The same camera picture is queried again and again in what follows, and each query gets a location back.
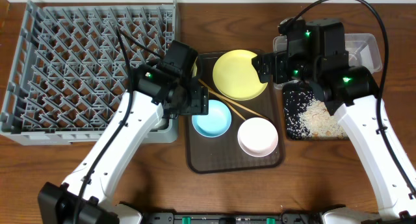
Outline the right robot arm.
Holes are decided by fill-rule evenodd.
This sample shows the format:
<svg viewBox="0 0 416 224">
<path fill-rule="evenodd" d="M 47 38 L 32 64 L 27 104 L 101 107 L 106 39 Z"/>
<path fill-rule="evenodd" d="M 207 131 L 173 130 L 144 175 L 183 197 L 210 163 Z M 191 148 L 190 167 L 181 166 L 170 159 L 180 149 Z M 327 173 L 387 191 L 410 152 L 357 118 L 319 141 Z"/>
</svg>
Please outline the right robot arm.
<svg viewBox="0 0 416 224">
<path fill-rule="evenodd" d="M 279 31 L 286 36 L 286 50 L 252 59 L 260 82 L 297 80 L 309 86 L 347 133 L 378 203 L 377 218 L 348 218 L 333 209 L 321 215 L 321 222 L 414 223 L 415 168 L 390 124 L 371 72 L 349 64 L 343 24 L 290 19 Z"/>
</svg>

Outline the light blue bowl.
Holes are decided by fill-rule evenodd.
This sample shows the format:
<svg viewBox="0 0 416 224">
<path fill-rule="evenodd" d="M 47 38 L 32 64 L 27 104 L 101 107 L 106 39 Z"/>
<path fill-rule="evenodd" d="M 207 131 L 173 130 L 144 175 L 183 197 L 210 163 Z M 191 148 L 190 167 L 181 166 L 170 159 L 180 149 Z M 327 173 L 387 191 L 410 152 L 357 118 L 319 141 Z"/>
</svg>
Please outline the light blue bowl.
<svg viewBox="0 0 416 224">
<path fill-rule="evenodd" d="M 207 115 L 193 115 L 191 122 L 196 132 L 207 138 L 223 135 L 231 126 L 231 111 L 221 101 L 209 100 Z"/>
</svg>

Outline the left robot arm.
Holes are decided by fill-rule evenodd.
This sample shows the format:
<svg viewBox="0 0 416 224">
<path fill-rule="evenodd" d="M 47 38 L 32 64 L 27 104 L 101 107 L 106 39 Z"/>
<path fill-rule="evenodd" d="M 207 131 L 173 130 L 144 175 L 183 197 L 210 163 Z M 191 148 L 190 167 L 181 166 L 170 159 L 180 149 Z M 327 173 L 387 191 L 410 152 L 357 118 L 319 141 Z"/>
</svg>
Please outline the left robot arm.
<svg viewBox="0 0 416 224">
<path fill-rule="evenodd" d="M 198 52 L 174 40 L 163 58 L 129 74 L 130 88 L 107 128 L 85 159 L 60 186 L 40 190 L 43 223 L 140 223 L 142 214 L 112 203 L 127 165 L 162 119 L 208 113 L 208 91 L 198 84 Z"/>
</svg>

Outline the pink bowl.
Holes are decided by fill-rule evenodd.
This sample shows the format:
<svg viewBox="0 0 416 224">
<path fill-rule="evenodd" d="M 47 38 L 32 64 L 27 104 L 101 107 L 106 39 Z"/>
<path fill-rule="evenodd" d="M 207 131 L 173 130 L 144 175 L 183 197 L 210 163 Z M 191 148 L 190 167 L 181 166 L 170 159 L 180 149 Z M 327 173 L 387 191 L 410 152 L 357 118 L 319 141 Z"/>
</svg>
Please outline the pink bowl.
<svg viewBox="0 0 416 224">
<path fill-rule="evenodd" d="M 237 141 L 240 148 L 253 157 L 271 154 L 278 146 L 279 136 L 275 126 L 263 118 L 250 118 L 238 129 Z"/>
</svg>

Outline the yellow plate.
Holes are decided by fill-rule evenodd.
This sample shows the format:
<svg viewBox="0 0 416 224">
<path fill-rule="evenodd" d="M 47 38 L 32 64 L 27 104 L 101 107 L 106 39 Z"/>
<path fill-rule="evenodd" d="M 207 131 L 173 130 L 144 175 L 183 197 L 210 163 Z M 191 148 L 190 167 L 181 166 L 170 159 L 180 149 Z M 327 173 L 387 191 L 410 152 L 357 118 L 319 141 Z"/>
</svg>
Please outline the yellow plate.
<svg viewBox="0 0 416 224">
<path fill-rule="evenodd" d="M 243 49 L 228 51 L 220 56 L 212 74 L 218 91 L 237 101 L 251 100 L 262 94 L 267 83 L 260 82 L 252 65 L 256 56 L 256 53 Z"/>
</svg>

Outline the small white cup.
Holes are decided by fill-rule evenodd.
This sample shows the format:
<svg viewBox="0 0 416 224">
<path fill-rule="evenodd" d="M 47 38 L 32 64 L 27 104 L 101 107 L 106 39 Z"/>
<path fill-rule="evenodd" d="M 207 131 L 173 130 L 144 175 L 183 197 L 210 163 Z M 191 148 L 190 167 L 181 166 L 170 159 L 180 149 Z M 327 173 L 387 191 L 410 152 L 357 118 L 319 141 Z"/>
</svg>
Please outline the small white cup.
<svg viewBox="0 0 416 224">
<path fill-rule="evenodd" d="M 152 128 L 152 131 L 159 131 L 166 129 L 169 125 L 169 121 L 167 119 L 162 118 L 155 126 Z"/>
</svg>

